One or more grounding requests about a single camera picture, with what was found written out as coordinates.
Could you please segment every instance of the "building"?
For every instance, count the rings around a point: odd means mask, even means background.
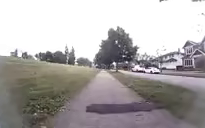
[[[151,62],[162,69],[176,70],[177,66],[182,66],[182,57],[184,57],[184,53],[181,53],[180,50],[178,50],[157,57]]]
[[[198,57],[205,55],[205,37],[202,42],[187,41],[183,46],[184,57],[182,58],[184,68],[195,68]]]

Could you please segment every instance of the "overcast sky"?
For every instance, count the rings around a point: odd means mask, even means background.
[[[162,46],[176,51],[205,33],[205,17],[198,15],[205,2],[189,1],[0,0],[0,55],[15,48],[31,54],[64,51],[67,44],[77,57],[93,60],[108,29],[116,26],[130,34],[140,53],[155,55]]]

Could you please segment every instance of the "car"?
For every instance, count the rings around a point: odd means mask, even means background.
[[[147,68],[145,68],[145,72],[151,73],[151,74],[159,74],[160,70],[158,68],[155,68],[155,67],[147,67]]]
[[[139,65],[135,65],[132,68],[132,72],[143,72],[143,73],[145,73],[145,68],[142,67],[142,66],[139,66]]]

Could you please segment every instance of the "dark patch on sidewalk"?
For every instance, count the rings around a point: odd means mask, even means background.
[[[128,103],[128,104],[91,104],[86,107],[86,112],[98,114],[115,114],[138,111],[151,111],[163,108],[162,105],[155,105],[149,102]]]

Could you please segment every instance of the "shrub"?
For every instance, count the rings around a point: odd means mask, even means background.
[[[205,56],[201,56],[195,60],[195,67],[205,72]]]

